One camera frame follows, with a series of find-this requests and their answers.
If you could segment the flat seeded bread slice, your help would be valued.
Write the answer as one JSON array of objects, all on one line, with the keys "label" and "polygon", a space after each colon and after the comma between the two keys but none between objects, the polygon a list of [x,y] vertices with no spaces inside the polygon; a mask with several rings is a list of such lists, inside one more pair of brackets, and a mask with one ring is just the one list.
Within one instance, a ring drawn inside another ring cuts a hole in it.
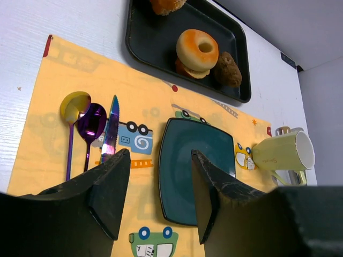
[{"label": "flat seeded bread slice", "polygon": [[210,70],[204,71],[204,72],[198,72],[195,70],[192,70],[188,67],[186,67],[180,60],[179,58],[176,59],[175,61],[175,67],[176,67],[176,73],[183,75],[185,77],[191,78],[191,79],[203,79],[207,75],[210,74]]}]

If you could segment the orange glazed donut bread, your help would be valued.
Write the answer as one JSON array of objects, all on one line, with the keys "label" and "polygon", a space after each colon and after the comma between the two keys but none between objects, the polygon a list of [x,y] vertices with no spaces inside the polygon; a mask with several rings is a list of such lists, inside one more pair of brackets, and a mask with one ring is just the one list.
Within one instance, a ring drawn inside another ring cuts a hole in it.
[{"label": "orange glazed donut bread", "polygon": [[176,53],[187,68],[205,72],[216,65],[219,47],[216,40],[209,34],[197,29],[187,29],[177,40]]}]

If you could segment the brown chocolate bread roll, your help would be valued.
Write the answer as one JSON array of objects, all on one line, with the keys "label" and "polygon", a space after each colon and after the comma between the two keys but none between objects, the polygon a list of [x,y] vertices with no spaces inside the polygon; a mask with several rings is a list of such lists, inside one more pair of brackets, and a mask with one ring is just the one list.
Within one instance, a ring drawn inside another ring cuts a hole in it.
[{"label": "brown chocolate bread roll", "polygon": [[239,87],[242,83],[241,72],[231,54],[226,51],[219,55],[213,73],[216,81],[223,86]]}]

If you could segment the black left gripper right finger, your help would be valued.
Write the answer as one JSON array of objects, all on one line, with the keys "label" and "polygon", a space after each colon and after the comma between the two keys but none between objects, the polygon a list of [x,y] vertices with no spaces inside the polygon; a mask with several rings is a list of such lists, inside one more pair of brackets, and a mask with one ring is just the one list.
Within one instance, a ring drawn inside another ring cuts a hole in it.
[{"label": "black left gripper right finger", "polygon": [[270,194],[214,165],[193,150],[192,182],[201,244],[278,244],[276,208]]}]

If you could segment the iridescent table knife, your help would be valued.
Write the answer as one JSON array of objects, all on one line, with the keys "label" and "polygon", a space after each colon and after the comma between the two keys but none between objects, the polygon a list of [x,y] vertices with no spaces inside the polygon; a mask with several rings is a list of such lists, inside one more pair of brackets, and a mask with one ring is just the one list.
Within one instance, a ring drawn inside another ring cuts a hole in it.
[{"label": "iridescent table knife", "polygon": [[101,149],[100,163],[105,163],[116,152],[120,106],[116,95],[113,97],[109,119],[106,125],[105,137]]}]

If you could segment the silver metal tongs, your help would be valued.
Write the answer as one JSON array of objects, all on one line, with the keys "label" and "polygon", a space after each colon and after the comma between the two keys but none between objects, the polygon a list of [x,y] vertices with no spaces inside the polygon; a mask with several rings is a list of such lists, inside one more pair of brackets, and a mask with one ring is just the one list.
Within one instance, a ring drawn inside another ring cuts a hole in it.
[{"label": "silver metal tongs", "polygon": [[305,171],[312,163],[312,144],[301,127],[276,129],[277,168],[288,170],[292,185],[307,184]]}]

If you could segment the right blue table label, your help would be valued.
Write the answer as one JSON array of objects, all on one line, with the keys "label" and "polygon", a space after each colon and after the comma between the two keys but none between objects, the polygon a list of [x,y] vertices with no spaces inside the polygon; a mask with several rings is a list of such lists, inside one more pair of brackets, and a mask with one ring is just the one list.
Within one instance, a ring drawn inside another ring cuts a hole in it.
[{"label": "right blue table label", "polygon": [[289,58],[289,57],[288,57],[287,55],[285,55],[283,52],[281,52],[280,55],[281,55],[281,59],[282,59],[285,63],[287,63],[288,65],[290,65],[292,68],[296,69],[296,64],[295,64],[295,62],[294,62],[291,58]]}]

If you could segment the yellow cartoon car placemat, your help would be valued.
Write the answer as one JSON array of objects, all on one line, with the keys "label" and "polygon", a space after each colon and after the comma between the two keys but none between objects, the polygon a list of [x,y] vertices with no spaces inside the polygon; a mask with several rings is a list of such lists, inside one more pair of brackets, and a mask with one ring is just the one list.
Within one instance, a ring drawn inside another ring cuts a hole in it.
[{"label": "yellow cartoon car placemat", "polygon": [[160,143],[168,119],[208,123],[230,134],[234,151],[271,135],[270,124],[181,86],[134,70],[119,62],[51,35],[47,39],[12,170],[8,192],[37,194],[65,181],[68,125],[60,104],[84,91],[110,110],[120,105],[117,149],[131,155],[131,172],[123,219],[113,256],[203,256],[198,232],[164,219],[159,197]]}]

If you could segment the black baking tray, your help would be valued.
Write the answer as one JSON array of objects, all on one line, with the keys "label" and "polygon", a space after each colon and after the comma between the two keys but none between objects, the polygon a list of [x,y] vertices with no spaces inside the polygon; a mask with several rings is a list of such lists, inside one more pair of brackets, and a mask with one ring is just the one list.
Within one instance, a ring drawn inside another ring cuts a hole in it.
[{"label": "black baking tray", "polygon": [[[216,40],[220,52],[231,54],[242,75],[240,86],[223,86],[212,74],[194,80],[176,73],[176,41],[191,28],[206,32]],[[125,44],[133,57],[148,66],[241,103],[251,99],[245,32],[236,20],[208,1],[186,1],[181,9],[167,16],[155,14],[150,1],[130,1]]]}]

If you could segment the gold bowl spoon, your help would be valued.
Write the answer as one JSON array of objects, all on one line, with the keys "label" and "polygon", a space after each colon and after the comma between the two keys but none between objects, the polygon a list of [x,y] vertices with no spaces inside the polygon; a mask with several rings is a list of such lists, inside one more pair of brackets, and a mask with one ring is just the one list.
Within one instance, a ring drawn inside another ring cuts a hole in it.
[{"label": "gold bowl spoon", "polygon": [[67,95],[60,105],[60,113],[69,127],[68,157],[66,165],[66,181],[71,177],[71,162],[73,148],[73,129],[75,123],[88,112],[91,104],[91,96],[87,92],[76,91]]}]

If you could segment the dark teal square plate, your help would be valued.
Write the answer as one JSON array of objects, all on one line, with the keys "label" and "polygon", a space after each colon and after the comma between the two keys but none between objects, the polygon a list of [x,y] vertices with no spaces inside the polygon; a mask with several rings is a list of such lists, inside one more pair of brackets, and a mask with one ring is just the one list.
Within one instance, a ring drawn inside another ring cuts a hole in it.
[{"label": "dark teal square plate", "polygon": [[168,119],[158,164],[162,213],[166,220],[188,226],[197,224],[191,172],[192,150],[199,150],[227,174],[236,175],[234,140],[230,134],[190,119]]}]

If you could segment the large orange bread loaf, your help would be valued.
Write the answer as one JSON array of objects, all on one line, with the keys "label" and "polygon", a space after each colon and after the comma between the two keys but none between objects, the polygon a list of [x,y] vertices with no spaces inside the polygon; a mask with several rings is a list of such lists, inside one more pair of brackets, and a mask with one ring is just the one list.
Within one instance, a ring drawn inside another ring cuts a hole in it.
[{"label": "large orange bread loaf", "polygon": [[166,16],[179,10],[186,0],[150,0],[150,3],[155,14]]}]

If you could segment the purple iridescent spoon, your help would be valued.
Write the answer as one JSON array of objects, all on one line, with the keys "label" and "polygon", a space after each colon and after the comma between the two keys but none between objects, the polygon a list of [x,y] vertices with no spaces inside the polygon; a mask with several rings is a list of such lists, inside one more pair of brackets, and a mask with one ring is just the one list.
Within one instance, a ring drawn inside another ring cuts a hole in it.
[{"label": "purple iridescent spoon", "polygon": [[88,112],[77,122],[77,130],[86,142],[84,172],[88,170],[91,143],[102,134],[106,120],[107,113],[104,107],[98,103],[91,103]]}]

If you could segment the pale green mug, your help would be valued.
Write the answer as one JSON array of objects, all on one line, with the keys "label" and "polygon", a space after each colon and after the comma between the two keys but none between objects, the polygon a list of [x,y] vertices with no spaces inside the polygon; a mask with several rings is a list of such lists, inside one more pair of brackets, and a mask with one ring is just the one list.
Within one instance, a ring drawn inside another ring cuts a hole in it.
[{"label": "pale green mug", "polygon": [[260,169],[269,171],[285,186],[286,182],[277,170],[293,170],[300,176],[300,186],[307,184],[305,171],[315,165],[314,147],[309,136],[303,131],[293,131],[267,138],[252,148],[252,159]]}]

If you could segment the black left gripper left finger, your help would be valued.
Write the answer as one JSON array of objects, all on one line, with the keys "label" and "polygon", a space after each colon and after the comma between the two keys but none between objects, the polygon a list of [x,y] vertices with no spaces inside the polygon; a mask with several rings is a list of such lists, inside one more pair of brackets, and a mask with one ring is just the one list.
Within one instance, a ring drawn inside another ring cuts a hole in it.
[{"label": "black left gripper left finger", "polygon": [[117,240],[130,176],[130,152],[122,149],[109,160],[37,195],[19,197],[34,218],[43,217],[54,229],[85,229],[98,225]]}]

